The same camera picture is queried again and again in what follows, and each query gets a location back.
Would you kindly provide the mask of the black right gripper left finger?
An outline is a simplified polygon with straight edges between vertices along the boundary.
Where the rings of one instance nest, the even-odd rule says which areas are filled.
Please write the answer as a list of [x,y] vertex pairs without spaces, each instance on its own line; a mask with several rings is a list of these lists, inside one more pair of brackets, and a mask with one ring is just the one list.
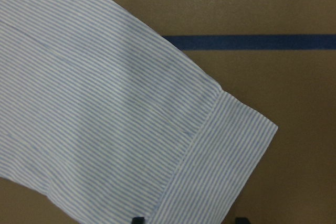
[[144,217],[134,217],[132,218],[132,224],[145,224]]

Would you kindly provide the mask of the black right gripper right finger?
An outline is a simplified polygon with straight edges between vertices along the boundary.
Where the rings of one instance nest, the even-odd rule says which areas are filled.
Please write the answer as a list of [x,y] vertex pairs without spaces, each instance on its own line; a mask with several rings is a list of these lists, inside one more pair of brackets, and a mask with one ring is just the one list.
[[234,224],[249,224],[249,219],[246,217],[236,217]]

